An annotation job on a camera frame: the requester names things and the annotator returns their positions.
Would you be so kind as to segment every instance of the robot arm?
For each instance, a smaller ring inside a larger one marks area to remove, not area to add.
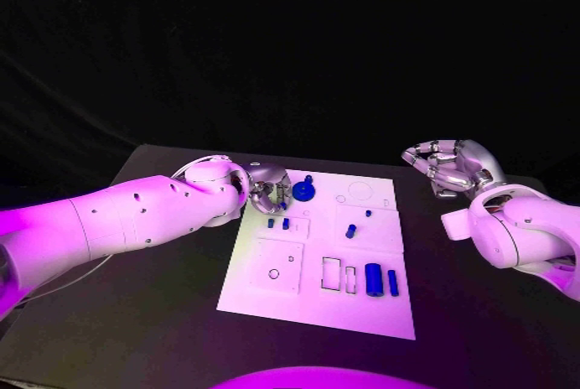
[[[264,213],[282,210],[285,170],[272,164],[244,167],[226,156],[209,156],[171,178],[135,179],[76,198],[0,212],[0,318],[78,264],[156,246],[202,226],[220,226],[239,217],[248,198]],[[274,185],[275,203],[268,197]]]
[[[421,153],[433,154],[425,160]],[[493,266],[534,274],[580,301],[580,209],[508,184],[493,155],[472,140],[422,143],[402,159],[431,179],[438,198],[464,192],[472,200],[469,209],[441,216],[450,239],[472,238]]]

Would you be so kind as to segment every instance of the dark backdrop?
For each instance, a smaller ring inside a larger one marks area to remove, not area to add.
[[[577,0],[0,0],[1,185],[82,194],[140,143],[404,165],[472,138],[580,201],[577,35]]]

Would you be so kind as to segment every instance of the table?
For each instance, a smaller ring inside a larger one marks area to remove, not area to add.
[[[140,146],[114,184],[170,176],[207,154]],[[440,388],[580,387],[580,303],[535,277],[495,269],[470,241],[447,239],[440,215],[466,199],[435,200],[409,167],[225,154],[236,163],[394,180],[417,340],[219,312],[235,220],[114,256],[31,301],[0,342],[0,376],[69,389],[206,388],[252,371],[311,365]],[[509,181],[542,190],[535,179]]]

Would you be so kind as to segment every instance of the small blue piece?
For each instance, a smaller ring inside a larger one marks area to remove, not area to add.
[[[378,263],[368,263],[365,265],[366,276],[366,295],[369,297],[382,297],[382,273],[381,265]]]
[[[396,287],[396,276],[395,276],[395,271],[389,270],[386,272],[389,275],[389,286],[391,286],[391,296],[396,297],[398,296],[398,287]]]
[[[347,226],[347,230],[346,230],[346,238],[352,238],[353,237],[353,232],[356,231],[356,225],[350,224]]]
[[[293,197],[300,202],[307,202],[316,194],[314,185],[311,184],[311,175],[293,186]]]

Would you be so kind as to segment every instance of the robotic hand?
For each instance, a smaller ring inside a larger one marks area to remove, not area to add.
[[[275,193],[275,203],[270,193]],[[0,212],[0,318],[24,296],[78,264],[171,241],[202,226],[285,208],[290,179],[274,164],[209,156],[171,178],[135,179],[91,194]]]
[[[472,200],[469,209],[441,216],[450,239],[472,238],[493,266],[541,277],[580,301],[580,209],[508,184],[493,155],[473,140],[417,144],[401,157],[431,180],[437,198],[463,192]]]

